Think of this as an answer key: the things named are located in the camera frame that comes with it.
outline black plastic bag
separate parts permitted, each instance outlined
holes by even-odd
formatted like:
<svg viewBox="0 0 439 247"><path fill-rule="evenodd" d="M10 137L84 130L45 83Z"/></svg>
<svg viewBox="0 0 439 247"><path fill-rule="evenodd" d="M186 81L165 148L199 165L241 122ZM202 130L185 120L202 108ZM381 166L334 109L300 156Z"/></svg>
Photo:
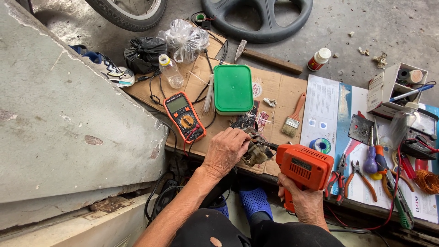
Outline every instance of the black plastic bag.
<svg viewBox="0 0 439 247"><path fill-rule="evenodd" d="M130 40L131 48L123 52L126 65L134 74L148 74L158 69L158 56L168 54L166 43L153 37L137 37Z"/></svg>

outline black pants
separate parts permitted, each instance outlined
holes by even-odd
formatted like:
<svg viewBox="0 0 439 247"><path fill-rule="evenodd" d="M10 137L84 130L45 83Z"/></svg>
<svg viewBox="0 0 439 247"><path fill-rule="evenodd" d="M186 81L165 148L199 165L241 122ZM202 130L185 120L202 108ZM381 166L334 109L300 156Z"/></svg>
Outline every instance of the black pants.
<svg viewBox="0 0 439 247"><path fill-rule="evenodd" d="M220 212L202 208L177 230L171 247L344 246L321 227L298 222L281 224L264 220L251 225L250 230L251 241Z"/></svg>

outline person's arm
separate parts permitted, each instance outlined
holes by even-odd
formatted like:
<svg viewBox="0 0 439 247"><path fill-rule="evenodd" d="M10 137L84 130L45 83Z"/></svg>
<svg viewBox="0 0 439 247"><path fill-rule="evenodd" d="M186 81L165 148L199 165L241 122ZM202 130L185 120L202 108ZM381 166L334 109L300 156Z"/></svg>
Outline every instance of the person's arm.
<svg viewBox="0 0 439 247"><path fill-rule="evenodd" d="M317 225L329 232L323 215L323 191L314 191L311 189L302 191L297 188L292 179L282 173L279 173L277 178L279 179L277 182L279 185L277 195L281 200L285 200L284 187L291 193L294 210L299 222Z"/></svg>
<svg viewBox="0 0 439 247"><path fill-rule="evenodd" d="M198 210L206 195L247 151L249 142L250 136L240 129L228 128L214 136L203 164L146 228L134 247L169 246L176 231Z"/></svg>

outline blue pen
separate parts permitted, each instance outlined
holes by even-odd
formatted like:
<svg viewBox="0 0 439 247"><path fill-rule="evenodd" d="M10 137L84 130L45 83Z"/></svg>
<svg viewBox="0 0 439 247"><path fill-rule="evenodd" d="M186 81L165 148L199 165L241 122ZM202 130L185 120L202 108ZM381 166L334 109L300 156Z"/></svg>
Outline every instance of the blue pen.
<svg viewBox="0 0 439 247"><path fill-rule="evenodd" d="M404 97L410 96L410 95L412 95L412 94L417 94L418 92L421 92L421 91L424 91L424 90L430 89L430 88L432 88L433 86L434 86L434 85L425 85L425 86L422 86L422 87L420 87L420 88L418 88L418 89L416 89L416 90L414 90L414 91L411 91L411 92L408 92L408 93L405 93L405 94L401 94L401 95L396 96L396 97L394 97L394 98L390 98L389 102L394 102L395 100L398 100L398 99L400 99L400 98L404 98Z"/></svg>

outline green lid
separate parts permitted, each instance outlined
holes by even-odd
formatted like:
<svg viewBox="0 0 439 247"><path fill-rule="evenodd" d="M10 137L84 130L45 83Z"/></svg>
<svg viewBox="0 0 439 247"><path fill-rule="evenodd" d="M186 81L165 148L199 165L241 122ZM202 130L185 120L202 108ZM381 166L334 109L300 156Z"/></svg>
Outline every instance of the green lid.
<svg viewBox="0 0 439 247"><path fill-rule="evenodd" d="M214 68L215 108L220 115L244 114L253 108L252 73L246 65Z"/></svg>

